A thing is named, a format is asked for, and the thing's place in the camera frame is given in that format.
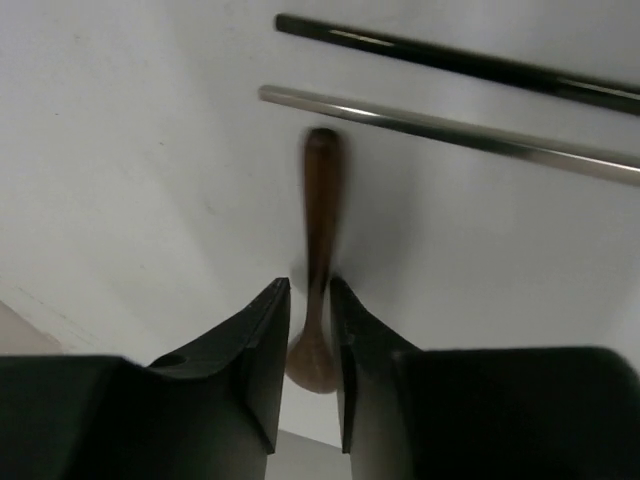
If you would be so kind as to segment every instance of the gray surface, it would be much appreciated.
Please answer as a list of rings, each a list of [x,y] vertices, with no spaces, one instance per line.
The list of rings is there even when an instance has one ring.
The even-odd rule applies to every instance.
[[[349,455],[336,447],[278,432],[276,453],[269,457],[266,480],[347,480],[351,478]]]
[[[60,353],[60,344],[0,302],[0,355]]]

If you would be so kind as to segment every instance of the spoon handle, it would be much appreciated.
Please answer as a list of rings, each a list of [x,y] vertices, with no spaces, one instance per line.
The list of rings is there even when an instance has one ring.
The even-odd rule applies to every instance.
[[[308,299],[304,329],[287,357],[287,374],[301,387],[329,393],[336,388],[331,353],[322,334],[322,304],[343,194],[345,158],[339,135],[311,130],[303,156],[307,234]]]

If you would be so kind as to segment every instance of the hole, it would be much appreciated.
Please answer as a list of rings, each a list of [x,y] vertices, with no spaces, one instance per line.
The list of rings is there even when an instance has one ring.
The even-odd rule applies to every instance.
[[[169,353],[168,355],[163,355],[162,357],[156,359],[151,365],[150,368],[166,368],[166,367],[175,367],[176,365],[182,365],[187,361],[187,357],[182,355],[178,355],[176,353]]]

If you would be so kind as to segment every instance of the wooden spoon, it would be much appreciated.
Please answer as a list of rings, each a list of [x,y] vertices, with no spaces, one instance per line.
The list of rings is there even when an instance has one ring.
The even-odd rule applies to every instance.
[[[287,356],[286,372],[315,393],[336,390],[331,352],[322,334],[322,304],[329,279],[344,184],[340,136],[328,128],[309,131],[304,144],[304,201],[307,230],[308,299],[302,333]]]

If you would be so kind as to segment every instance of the metal bar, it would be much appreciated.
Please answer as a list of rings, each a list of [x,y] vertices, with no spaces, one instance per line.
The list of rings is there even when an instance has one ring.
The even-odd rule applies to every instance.
[[[279,32],[640,115],[640,86],[281,13]]]
[[[640,186],[640,157],[584,147],[357,100],[264,85],[260,99],[593,177]]]

